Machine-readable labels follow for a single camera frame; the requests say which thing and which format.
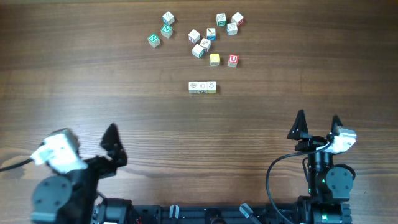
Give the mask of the red picture wooden block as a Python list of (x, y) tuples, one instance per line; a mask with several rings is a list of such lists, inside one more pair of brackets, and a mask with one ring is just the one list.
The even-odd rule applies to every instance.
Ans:
[(188, 91), (189, 93), (198, 93), (198, 82), (189, 82)]

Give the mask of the black picture wooden block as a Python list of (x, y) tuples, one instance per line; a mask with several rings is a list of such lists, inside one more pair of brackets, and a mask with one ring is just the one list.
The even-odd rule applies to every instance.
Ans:
[(208, 92), (207, 82), (198, 82), (198, 92), (199, 93)]

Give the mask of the yellow sided picture block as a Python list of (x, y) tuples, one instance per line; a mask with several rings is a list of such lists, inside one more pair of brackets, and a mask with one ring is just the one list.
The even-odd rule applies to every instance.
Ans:
[(207, 93), (216, 93), (217, 84), (215, 81), (207, 81)]

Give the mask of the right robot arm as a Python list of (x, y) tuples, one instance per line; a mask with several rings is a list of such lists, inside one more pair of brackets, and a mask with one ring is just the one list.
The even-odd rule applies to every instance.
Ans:
[(293, 223), (353, 222), (347, 202), (356, 173), (346, 164), (334, 164), (333, 156), (346, 152), (356, 142), (353, 129), (343, 126), (339, 117), (332, 119), (331, 131), (325, 137), (311, 135), (304, 110), (299, 110), (287, 135), (296, 140), (295, 150), (307, 154), (308, 196), (300, 196), (295, 203)]

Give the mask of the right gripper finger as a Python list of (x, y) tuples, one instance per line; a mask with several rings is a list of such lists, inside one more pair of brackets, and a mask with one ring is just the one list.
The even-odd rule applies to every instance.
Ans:
[(342, 126), (342, 122), (338, 115), (334, 115), (331, 122), (331, 134), (337, 136), (339, 133), (339, 128)]
[(311, 135), (308, 132), (307, 122), (305, 118), (304, 110), (298, 111), (295, 122), (287, 135), (287, 139), (290, 140), (308, 140)]

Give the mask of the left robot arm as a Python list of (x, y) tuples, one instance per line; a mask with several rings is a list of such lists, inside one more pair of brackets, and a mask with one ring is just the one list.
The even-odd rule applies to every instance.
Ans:
[(130, 200), (100, 197), (100, 179), (116, 175), (127, 164), (127, 154), (112, 123), (100, 146), (105, 156), (82, 159), (80, 143), (71, 129), (52, 132), (31, 155), (35, 164), (48, 165), (54, 175), (41, 181), (32, 195), (34, 223), (139, 223), (139, 214)]

